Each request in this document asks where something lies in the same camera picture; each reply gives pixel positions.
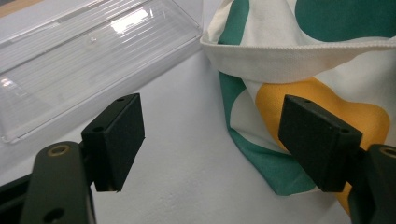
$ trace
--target canvas tote bag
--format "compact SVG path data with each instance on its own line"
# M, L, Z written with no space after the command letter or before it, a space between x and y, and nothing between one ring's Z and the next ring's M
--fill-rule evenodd
M396 146L396 1L223 0L201 44L230 135L276 194L316 188L277 138L285 94L360 130L364 149Z

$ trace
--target green pattern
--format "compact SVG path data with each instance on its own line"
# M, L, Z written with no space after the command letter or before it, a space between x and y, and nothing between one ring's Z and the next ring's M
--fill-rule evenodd
M239 45L248 18L249 1L234 0L219 44ZM246 86L241 78L219 72L227 128L235 144L257 168L276 194L291 195L315 187L298 162L289 155L250 143L230 126L233 102Z
M324 42L396 36L395 0L297 0L300 28Z

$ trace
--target clear plastic container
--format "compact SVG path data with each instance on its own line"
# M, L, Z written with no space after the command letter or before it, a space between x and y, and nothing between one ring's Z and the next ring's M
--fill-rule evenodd
M202 1L110 0L1 39L2 140L17 142L67 113L94 115L108 101L78 108L126 80L136 90L199 48L201 34Z

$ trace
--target yellow pattern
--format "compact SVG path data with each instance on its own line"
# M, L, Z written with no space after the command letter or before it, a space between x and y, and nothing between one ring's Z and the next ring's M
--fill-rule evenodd
M332 89L311 77L296 83L263 84L257 92L256 106L269 133L282 148L284 147L279 141L277 133L283 99L286 94L300 96L315 102L361 131L363 133L361 147L365 150L372 144L383 144L385 142L390 121L383 108L377 105L345 101L337 96ZM336 194L340 204L347 212L349 191L350 186L346 186L344 192Z

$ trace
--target fabric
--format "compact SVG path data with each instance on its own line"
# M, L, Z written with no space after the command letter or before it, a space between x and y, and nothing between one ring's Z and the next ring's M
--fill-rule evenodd
M201 43L232 139L274 192L315 188L277 138L285 94L396 145L396 1L224 0ZM348 188L338 198L347 210Z

